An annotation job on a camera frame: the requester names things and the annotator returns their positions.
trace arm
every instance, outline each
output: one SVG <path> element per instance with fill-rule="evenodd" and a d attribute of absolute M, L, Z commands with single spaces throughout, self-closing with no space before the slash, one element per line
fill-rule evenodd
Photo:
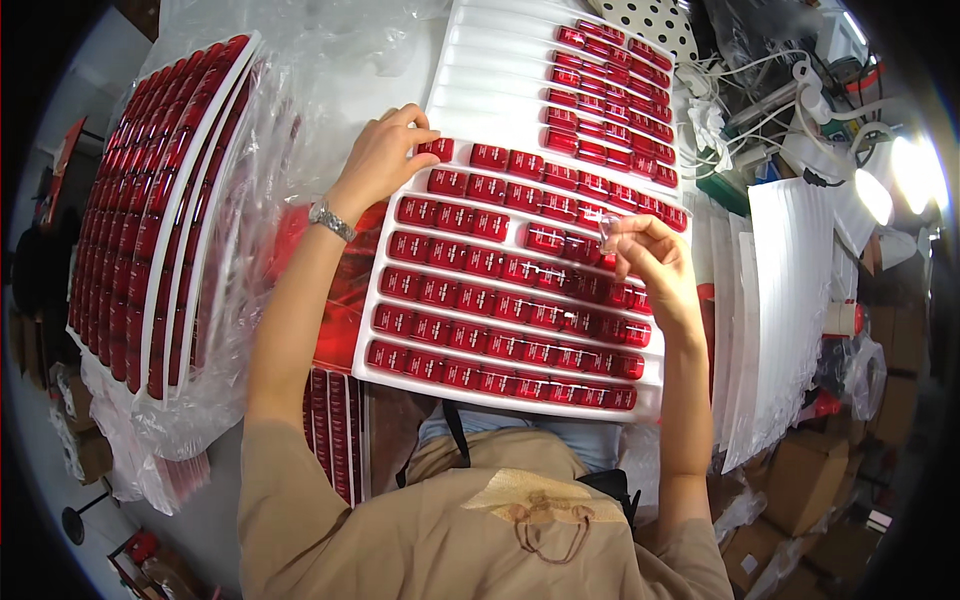
<path fill-rule="evenodd" d="M 409 128 L 415 123 L 416 128 Z M 430 154 L 407 158 L 416 144 L 440 136 L 429 130 L 417 105 L 387 112 L 360 133 L 340 178 L 325 198 L 352 227 L 374 203 L 389 197 L 420 169 L 437 164 Z M 281 420 L 300 429 L 303 386 L 310 371 L 326 295 L 346 243 L 323 226 L 310 226 L 280 277 L 256 330 L 250 362 L 247 423 Z"/>
<path fill-rule="evenodd" d="M 616 274 L 640 276 L 666 342 L 660 408 L 660 529 L 664 542 L 692 518 L 709 521 L 707 469 L 713 448 L 707 339 L 686 242 L 650 215 L 615 224 L 608 250 Z"/>

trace brown cardboard box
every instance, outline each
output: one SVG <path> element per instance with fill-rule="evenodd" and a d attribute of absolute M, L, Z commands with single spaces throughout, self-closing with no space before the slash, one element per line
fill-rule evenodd
<path fill-rule="evenodd" d="M 827 417 L 824 433 L 835 438 L 847 438 L 851 446 L 860 445 L 867 435 L 867 422 L 854 419 L 851 407 L 843 406 L 839 413 Z"/>
<path fill-rule="evenodd" d="M 832 506 L 848 451 L 846 440 L 812 431 L 788 434 L 770 467 L 763 516 L 791 537 L 808 531 Z"/>
<path fill-rule="evenodd" d="M 731 583 L 745 592 L 750 591 L 756 578 L 770 564 L 777 546 L 786 540 L 784 534 L 762 518 L 737 529 L 723 552 L 723 562 Z"/>
<path fill-rule="evenodd" d="M 863 525 L 839 521 L 830 526 L 813 550 L 806 555 L 817 568 L 848 581 L 856 581 L 867 569 L 876 545 L 883 536 Z"/>
<path fill-rule="evenodd" d="M 919 372 L 926 343 L 923 307 L 870 307 L 870 337 L 883 346 L 887 369 Z"/>
<path fill-rule="evenodd" d="M 902 445 L 913 426 L 913 407 L 917 402 L 917 382 L 906 377 L 889 375 L 880 409 L 868 423 L 867 431 L 878 440 Z"/>
<path fill-rule="evenodd" d="M 710 504 L 710 518 L 714 523 L 745 488 L 746 486 L 728 475 L 707 477 L 707 499 Z"/>
<path fill-rule="evenodd" d="M 70 375 L 70 395 L 73 398 L 74 411 L 77 417 L 74 419 L 69 413 L 66 413 L 66 424 L 71 431 L 85 431 L 90 427 L 95 427 L 97 421 L 90 417 L 90 402 L 93 395 L 84 385 L 84 381 L 79 375 Z"/>

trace person's lap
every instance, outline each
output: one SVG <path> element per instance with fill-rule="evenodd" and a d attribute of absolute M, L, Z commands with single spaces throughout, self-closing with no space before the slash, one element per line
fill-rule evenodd
<path fill-rule="evenodd" d="M 464 433 L 481 433 L 507 427 L 539 427 L 564 441 L 593 473 L 616 467 L 622 425 L 617 423 L 565 419 L 546 415 L 531 415 L 497 410 L 484 406 L 457 402 Z M 450 435 L 450 428 L 438 404 L 427 420 L 420 425 L 418 447 L 439 436 Z"/>

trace silver watch strap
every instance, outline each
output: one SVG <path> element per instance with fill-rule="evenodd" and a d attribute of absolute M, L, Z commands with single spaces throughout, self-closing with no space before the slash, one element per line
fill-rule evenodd
<path fill-rule="evenodd" d="M 322 225 L 333 231 L 348 243 L 357 236 L 356 229 L 344 223 L 344 220 L 333 214 L 326 200 L 317 200 L 310 207 L 310 213 L 307 215 L 310 225 Z"/>

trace hand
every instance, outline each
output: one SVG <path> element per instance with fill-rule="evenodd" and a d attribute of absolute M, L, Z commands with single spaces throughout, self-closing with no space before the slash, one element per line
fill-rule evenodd
<path fill-rule="evenodd" d="M 420 169 L 440 162 L 428 153 L 407 158 L 411 147 L 438 137 L 440 132 L 430 130 L 426 115 L 415 104 L 391 108 L 379 120 L 370 120 L 353 142 L 340 178 L 326 194 L 333 213 L 355 225 L 371 205 L 396 192 Z"/>
<path fill-rule="evenodd" d="M 628 273 L 643 279 L 654 319 L 668 339 L 704 336 L 690 247 L 683 238 L 653 215 L 635 215 L 613 224 L 604 249 L 616 252 L 617 280 Z"/>

